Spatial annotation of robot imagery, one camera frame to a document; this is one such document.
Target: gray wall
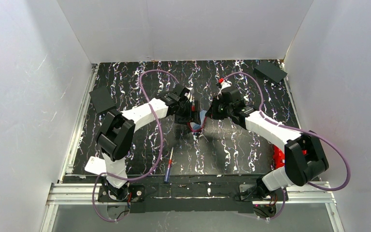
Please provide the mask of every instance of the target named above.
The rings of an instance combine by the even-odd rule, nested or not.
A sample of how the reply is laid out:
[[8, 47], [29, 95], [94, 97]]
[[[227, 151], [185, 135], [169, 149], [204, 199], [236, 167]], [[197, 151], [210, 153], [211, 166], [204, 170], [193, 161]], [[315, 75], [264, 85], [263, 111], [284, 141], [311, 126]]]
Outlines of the gray wall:
[[284, 58], [313, 0], [58, 0], [92, 63]]
[[[286, 56], [300, 122], [350, 160], [349, 186], [335, 193], [347, 231], [371, 231], [371, 1], [315, 0]], [[327, 149], [333, 186], [344, 165]]]
[[38, 231], [91, 65], [56, 0], [0, 1], [0, 231]]

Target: marble pattern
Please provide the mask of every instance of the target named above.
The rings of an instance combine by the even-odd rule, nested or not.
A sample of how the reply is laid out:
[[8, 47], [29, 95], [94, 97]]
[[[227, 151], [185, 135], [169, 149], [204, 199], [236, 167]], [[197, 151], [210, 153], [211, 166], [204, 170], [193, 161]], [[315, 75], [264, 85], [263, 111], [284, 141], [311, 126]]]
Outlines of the marble pattern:
[[[94, 88], [106, 86], [119, 111], [145, 103], [138, 83], [139, 75], [150, 69], [169, 71], [179, 82], [194, 89], [202, 109], [208, 109], [211, 96], [218, 93], [215, 85], [220, 77], [232, 72], [253, 75], [261, 60], [209, 60], [101, 63]], [[264, 110], [275, 120], [289, 126], [298, 126], [284, 83], [253, 75], [264, 94]], [[235, 76], [231, 82], [241, 91], [248, 105], [259, 106], [259, 91], [251, 79]], [[161, 91], [172, 90], [174, 81], [166, 74], [149, 73], [143, 78], [149, 98]], [[90, 104], [73, 166], [73, 174], [84, 171], [90, 156], [100, 152], [94, 137], [100, 128], [101, 115], [96, 115]], [[164, 153], [154, 174], [164, 174], [169, 151], [174, 147], [171, 174], [259, 174], [272, 169], [272, 145], [253, 132], [233, 124], [229, 119], [207, 119], [203, 133], [193, 134], [185, 125], [174, 124], [174, 116], [161, 120], [164, 133]], [[139, 175], [147, 172], [156, 162], [159, 151], [158, 130], [155, 122], [139, 129], [126, 157], [127, 173]]]

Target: metal frame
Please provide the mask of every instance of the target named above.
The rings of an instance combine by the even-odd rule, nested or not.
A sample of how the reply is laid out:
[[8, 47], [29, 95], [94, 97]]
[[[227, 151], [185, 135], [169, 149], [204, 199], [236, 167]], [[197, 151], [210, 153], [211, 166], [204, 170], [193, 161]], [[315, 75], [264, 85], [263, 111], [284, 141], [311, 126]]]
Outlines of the metal frame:
[[[284, 64], [280, 63], [280, 67], [284, 70]], [[67, 174], [71, 174], [73, 170], [73, 163], [76, 156], [76, 150], [78, 148], [80, 135], [83, 129], [84, 120], [86, 118], [86, 113], [88, 110], [88, 106], [90, 103], [90, 95], [89, 92], [93, 89], [97, 72], [99, 69], [99, 65], [93, 65], [93, 71], [91, 77], [88, 81], [85, 95], [80, 106], [79, 115], [76, 121], [76, 125], [73, 130], [73, 136], [71, 139], [71, 143], [68, 148], [68, 154], [63, 165], [63, 169], [61, 172], [61, 177], [59, 178], [60, 184], [53, 184], [50, 191], [49, 196], [46, 203], [46, 212], [43, 219], [43, 224], [41, 227], [41, 232], [51, 232], [54, 226], [54, 222], [57, 215], [57, 210], [59, 205], [63, 204], [92, 204], [92, 193], [94, 184], [63, 184], [62, 180], [63, 177]], [[288, 77], [284, 78], [284, 82], [287, 88], [287, 92], [289, 98], [292, 102], [292, 106], [294, 109], [295, 116], [297, 118], [297, 122], [300, 127], [300, 122], [298, 118], [298, 114], [295, 108], [295, 104], [292, 98], [291, 90], [289, 88]], [[325, 186], [330, 188], [329, 182], [327, 181], [318, 181], [313, 182], [320, 186]], [[97, 196], [99, 192], [99, 187], [95, 189], [95, 196]], [[341, 219], [339, 218], [338, 211], [336, 209], [336, 200], [331, 191], [323, 191], [312, 187], [310, 185], [305, 185], [303, 187], [292, 186], [287, 187], [287, 193], [289, 197], [289, 201], [286, 203], [324, 203], [327, 212], [329, 215], [329, 219], [331, 221], [333, 230], [335, 232], [343, 232], [343, 226]], [[125, 205], [126, 203], [99, 203], [95, 202], [95, 204], [107, 204], [107, 205]], [[255, 201], [253, 204], [268, 204], [268, 202], [264, 201]]]

